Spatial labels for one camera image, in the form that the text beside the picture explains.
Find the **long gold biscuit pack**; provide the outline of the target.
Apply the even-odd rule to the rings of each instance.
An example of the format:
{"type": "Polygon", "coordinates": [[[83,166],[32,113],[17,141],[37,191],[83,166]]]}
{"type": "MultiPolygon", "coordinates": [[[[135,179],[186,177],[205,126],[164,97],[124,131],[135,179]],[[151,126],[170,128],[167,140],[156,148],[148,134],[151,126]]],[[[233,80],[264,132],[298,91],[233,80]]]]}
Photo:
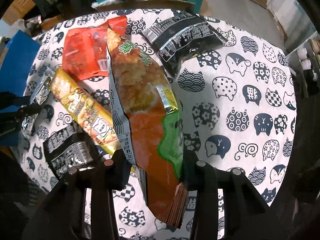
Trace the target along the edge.
{"type": "Polygon", "coordinates": [[[106,153],[121,148],[113,128],[112,116],[80,87],[62,68],[58,68],[49,86],[54,96],[76,123],[106,153]]]}

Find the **red snack bag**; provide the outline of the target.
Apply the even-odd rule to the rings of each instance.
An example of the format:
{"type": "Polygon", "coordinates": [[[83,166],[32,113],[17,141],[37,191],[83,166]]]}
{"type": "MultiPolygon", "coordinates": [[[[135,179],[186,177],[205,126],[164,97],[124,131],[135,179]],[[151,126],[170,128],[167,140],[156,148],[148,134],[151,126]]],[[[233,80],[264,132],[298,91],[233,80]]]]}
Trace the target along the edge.
{"type": "Polygon", "coordinates": [[[62,68],[76,82],[108,76],[107,29],[125,35],[127,17],[118,16],[97,27],[69,30],[63,46],[62,68]]]}

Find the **shoe rack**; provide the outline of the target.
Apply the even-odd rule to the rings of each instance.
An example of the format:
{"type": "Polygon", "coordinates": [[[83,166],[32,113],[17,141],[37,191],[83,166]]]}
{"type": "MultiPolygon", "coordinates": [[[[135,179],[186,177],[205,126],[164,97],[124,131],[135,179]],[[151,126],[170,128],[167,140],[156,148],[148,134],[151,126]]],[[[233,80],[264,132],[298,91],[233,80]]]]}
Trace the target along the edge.
{"type": "Polygon", "coordinates": [[[301,98],[319,94],[319,33],[312,34],[286,59],[301,98]]]}

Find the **black white snack bag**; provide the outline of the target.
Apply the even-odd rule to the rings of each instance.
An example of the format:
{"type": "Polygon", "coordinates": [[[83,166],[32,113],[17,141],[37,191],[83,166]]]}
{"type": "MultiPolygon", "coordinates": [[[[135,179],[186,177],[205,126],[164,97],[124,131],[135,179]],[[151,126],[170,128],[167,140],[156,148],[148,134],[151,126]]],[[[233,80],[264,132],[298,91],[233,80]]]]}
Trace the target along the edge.
{"type": "Polygon", "coordinates": [[[71,167],[87,167],[100,159],[92,138],[75,121],[44,141],[43,150],[46,162],[57,179],[71,167]]]}

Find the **blue cardboard box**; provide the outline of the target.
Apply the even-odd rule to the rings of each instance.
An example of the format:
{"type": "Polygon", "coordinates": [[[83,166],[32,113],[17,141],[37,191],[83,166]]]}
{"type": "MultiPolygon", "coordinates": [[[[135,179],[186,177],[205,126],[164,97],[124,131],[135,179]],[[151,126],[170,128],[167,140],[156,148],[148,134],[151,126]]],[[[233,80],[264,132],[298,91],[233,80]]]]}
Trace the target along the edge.
{"type": "MultiPolygon", "coordinates": [[[[5,45],[7,52],[1,64],[1,92],[24,96],[27,78],[39,48],[40,45],[36,41],[20,30],[9,40],[5,45]]],[[[15,112],[19,108],[11,106],[1,113],[15,112]]],[[[1,140],[1,146],[17,146],[18,133],[1,140]]]]}

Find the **cat pattern tablecloth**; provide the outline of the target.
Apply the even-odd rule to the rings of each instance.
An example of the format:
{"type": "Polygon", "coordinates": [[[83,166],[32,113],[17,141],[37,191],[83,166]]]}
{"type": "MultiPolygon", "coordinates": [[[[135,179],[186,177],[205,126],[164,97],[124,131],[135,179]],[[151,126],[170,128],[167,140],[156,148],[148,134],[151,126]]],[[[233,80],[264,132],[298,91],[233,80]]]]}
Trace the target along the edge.
{"type": "MultiPolygon", "coordinates": [[[[99,26],[109,18],[127,16],[126,38],[158,64],[161,61],[139,32],[170,18],[170,9],[96,12],[58,23],[33,38],[41,46],[27,79],[31,95],[45,68],[62,63],[67,32],[99,26]]],[[[284,179],[296,120],[296,98],[283,51],[225,21],[204,17],[227,38],[227,44],[182,64],[168,77],[183,119],[185,146],[220,170],[239,168],[269,206],[284,179]]],[[[44,192],[57,183],[46,163],[43,142],[71,123],[71,116],[50,94],[29,139],[20,139],[17,159],[22,170],[44,192]]],[[[196,192],[191,192],[181,229],[169,229],[146,207],[135,174],[125,190],[113,193],[119,233],[128,239],[188,239],[196,192]]]]}

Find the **silver blue snack pack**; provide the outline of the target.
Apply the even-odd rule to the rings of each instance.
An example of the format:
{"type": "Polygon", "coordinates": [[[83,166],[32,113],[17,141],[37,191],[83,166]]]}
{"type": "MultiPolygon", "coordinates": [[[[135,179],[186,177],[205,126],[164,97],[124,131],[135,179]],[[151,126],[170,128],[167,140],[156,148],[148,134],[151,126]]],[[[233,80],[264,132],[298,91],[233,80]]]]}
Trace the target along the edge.
{"type": "Polygon", "coordinates": [[[47,100],[50,93],[50,84],[54,77],[54,72],[47,66],[45,66],[43,75],[40,81],[37,83],[33,93],[31,94],[28,109],[31,111],[26,115],[21,124],[21,132],[27,139],[31,137],[32,129],[37,116],[40,114],[42,104],[47,100]]]}

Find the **orange green cracker bag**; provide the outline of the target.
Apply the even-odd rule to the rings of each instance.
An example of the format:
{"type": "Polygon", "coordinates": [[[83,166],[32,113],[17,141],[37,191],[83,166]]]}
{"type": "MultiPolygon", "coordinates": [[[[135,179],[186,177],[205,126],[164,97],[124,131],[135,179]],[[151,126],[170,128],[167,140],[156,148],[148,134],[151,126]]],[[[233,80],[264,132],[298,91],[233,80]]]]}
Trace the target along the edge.
{"type": "Polygon", "coordinates": [[[152,57],[113,30],[106,53],[113,126],[125,157],[149,210],[178,228],[188,192],[181,181],[182,121],[169,81],[152,57]]]}

